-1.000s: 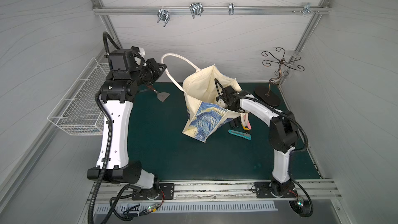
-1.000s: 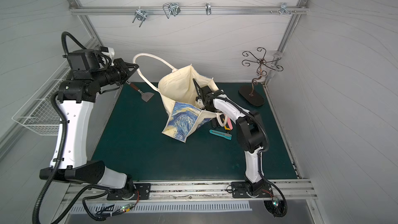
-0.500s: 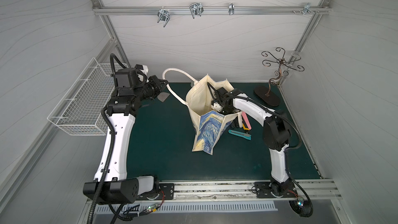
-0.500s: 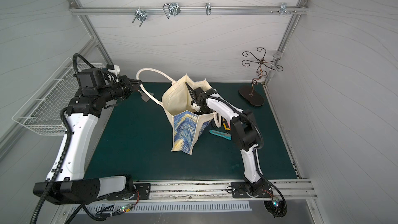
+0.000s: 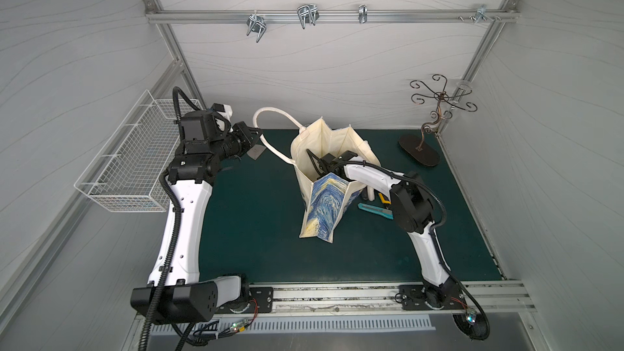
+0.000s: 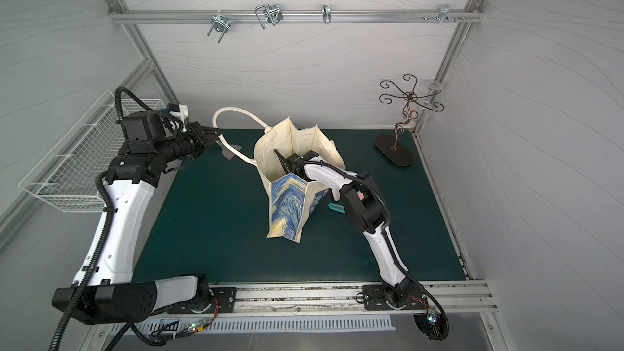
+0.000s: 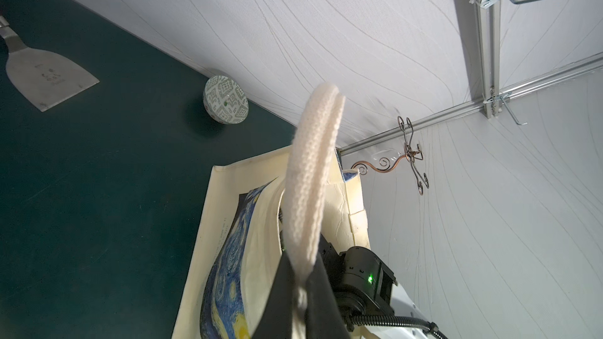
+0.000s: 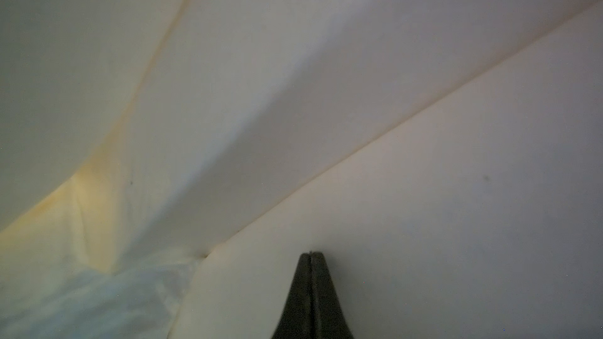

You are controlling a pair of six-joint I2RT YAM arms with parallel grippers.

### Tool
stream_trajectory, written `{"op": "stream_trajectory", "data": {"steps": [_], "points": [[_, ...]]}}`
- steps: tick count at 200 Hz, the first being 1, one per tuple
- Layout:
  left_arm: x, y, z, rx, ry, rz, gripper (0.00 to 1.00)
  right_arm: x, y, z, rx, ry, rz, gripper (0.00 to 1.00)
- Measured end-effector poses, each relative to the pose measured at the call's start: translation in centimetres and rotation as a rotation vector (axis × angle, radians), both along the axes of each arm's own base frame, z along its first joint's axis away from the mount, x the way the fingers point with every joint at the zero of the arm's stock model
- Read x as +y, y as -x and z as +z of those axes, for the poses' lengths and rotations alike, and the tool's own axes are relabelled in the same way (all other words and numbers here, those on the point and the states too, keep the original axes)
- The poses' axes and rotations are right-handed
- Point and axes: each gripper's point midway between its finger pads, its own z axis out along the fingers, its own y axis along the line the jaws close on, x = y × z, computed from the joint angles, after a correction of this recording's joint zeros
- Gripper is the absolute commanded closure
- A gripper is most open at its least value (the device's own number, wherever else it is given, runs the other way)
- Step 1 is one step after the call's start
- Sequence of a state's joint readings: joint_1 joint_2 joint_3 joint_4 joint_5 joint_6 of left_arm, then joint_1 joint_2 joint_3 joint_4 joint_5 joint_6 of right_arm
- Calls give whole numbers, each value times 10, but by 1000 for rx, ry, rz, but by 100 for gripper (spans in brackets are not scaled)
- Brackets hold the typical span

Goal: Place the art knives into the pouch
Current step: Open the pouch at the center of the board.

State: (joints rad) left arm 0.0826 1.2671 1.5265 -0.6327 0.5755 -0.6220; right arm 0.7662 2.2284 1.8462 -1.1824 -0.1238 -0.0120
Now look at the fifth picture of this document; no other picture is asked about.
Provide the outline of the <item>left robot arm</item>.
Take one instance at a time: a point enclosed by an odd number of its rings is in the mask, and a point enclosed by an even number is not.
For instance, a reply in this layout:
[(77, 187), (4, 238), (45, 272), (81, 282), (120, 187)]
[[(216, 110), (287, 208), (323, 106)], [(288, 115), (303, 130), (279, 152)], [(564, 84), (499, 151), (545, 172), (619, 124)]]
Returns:
[(172, 103), (179, 145), (159, 174), (159, 185), (170, 201), (166, 227), (147, 285), (133, 289), (131, 295), (131, 306), (144, 318), (140, 350), (148, 349), (156, 324), (186, 326), (179, 332), (177, 349), (186, 344), (205, 346), (208, 338), (193, 328), (210, 322), (219, 308), (259, 309), (243, 275), (202, 281), (199, 249), (207, 205), (222, 162), (246, 154), (258, 144), (263, 131), (245, 122), (232, 123), (229, 106), (214, 104), (201, 109), (178, 86), (172, 90)]

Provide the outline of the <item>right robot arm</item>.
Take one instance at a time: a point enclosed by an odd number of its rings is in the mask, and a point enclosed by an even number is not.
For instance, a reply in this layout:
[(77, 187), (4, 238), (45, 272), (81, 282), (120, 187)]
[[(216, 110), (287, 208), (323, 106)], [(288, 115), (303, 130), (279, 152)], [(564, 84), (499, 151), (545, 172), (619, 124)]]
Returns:
[(446, 262), (436, 230), (443, 226), (448, 213), (435, 193), (415, 172), (403, 174), (365, 161), (352, 151), (335, 157), (326, 154), (320, 158), (307, 151), (315, 171), (320, 176), (333, 173), (345, 180), (363, 183), (390, 201), (389, 210), (394, 222), (407, 232), (418, 256), (422, 289), (407, 292), (404, 302), (422, 302), (431, 310), (442, 310), (455, 301), (464, 310), (454, 315), (456, 327), (474, 341), (485, 341), (491, 326), (482, 306), (462, 282), (452, 273)]

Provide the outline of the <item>teal utility knife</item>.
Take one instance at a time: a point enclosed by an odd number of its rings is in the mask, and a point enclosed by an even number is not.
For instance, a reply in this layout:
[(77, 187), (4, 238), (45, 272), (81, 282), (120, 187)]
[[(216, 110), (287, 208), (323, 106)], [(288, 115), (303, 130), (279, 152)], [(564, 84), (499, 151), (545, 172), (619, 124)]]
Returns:
[(359, 203), (357, 205), (358, 209), (361, 211), (365, 211), (370, 214), (381, 216), (385, 219), (393, 220), (393, 212), (390, 209), (385, 209), (378, 206), (372, 206), (365, 203)]

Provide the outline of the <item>black yellow utility knife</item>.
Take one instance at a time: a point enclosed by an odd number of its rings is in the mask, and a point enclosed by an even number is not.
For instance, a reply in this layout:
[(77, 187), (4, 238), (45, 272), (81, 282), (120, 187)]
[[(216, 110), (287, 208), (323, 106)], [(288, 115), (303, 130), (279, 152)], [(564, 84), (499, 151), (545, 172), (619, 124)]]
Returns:
[(385, 205), (385, 206), (389, 206), (391, 204), (391, 201), (386, 198), (382, 193), (378, 193), (380, 201)]

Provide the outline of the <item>cream canvas tote bag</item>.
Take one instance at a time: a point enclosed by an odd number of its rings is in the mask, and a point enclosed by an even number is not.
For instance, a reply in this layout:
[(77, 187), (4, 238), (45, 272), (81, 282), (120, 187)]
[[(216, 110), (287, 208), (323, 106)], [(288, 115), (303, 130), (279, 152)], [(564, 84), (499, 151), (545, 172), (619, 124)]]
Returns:
[(350, 126), (332, 129), (322, 118), (305, 126), (281, 109), (263, 107), (253, 114), (255, 127), (259, 126), (258, 117), (265, 112), (280, 114), (298, 128), (298, 135), (290, 145), (289, 156), (278, 151), (264, 136), (260, 137), (260, 141), (271, 153), (294, 168), (305, 203), (299, 237), (316, 237), (333, 243), (334, 231), (350, 204), (363, 190), (372, 193), (373, 188), (333, 173), (320, 175), (317, 162), (326, 154), (340, 156), (346, 151), (353, 151), (356, 156), (377, 166), (380, 161), (369, 143)]

